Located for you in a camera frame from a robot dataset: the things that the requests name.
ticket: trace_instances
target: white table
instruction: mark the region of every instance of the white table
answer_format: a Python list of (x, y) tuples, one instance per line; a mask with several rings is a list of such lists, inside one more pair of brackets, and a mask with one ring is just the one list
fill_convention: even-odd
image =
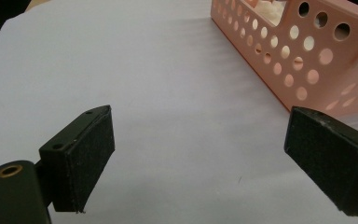
[[(85, 215), (54, 223), (358, 223), (283, 151), (289, 113), (210, 0), (54, 0), (0, 33), (0, 165), (113, 107), (117, 151)], [(358, 116), (343, 118), (358, 128)]]

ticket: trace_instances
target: basket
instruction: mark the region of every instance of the basket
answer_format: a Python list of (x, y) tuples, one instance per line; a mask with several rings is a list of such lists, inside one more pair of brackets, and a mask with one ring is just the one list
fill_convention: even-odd
[(211, 15), (284, 106), (358, 113), (358, 5), (289, 0), (274, 25), (257, 3), (213, 0)]

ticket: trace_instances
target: black bracket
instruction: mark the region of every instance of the black bracket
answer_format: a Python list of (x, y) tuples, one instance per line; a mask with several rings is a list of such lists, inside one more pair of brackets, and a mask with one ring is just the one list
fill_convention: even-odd
[(84, 212), (115, 151), (110, 105), (91, 109), (39, 149), (41, 160), (0, 166), (0, 223), (50, 223), (58, 212)]
[(293, 107), (286, 153), (347, 216), (358, 216), (358, 131), (324, 113)]

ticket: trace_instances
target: perforated basket wall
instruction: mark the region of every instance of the perforated basket wall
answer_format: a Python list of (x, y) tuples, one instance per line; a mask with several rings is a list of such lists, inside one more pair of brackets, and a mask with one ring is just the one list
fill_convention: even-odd
[(282, 103), (332, 116), (358, 112), (358, 6), (289, 0), (275, 26), (256, 4), (213, 0), (211, 15)]

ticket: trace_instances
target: table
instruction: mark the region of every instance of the table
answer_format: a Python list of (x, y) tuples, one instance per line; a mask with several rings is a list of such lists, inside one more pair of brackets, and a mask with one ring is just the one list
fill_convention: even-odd
[[(283, 151), (289, 113), (210, 0), (55, 0), (0, 33), (0, 164), (111, 105), (117, 150), (54, 223), (358, 223)], [(358, 129), (358, 115), (340, 118)]]

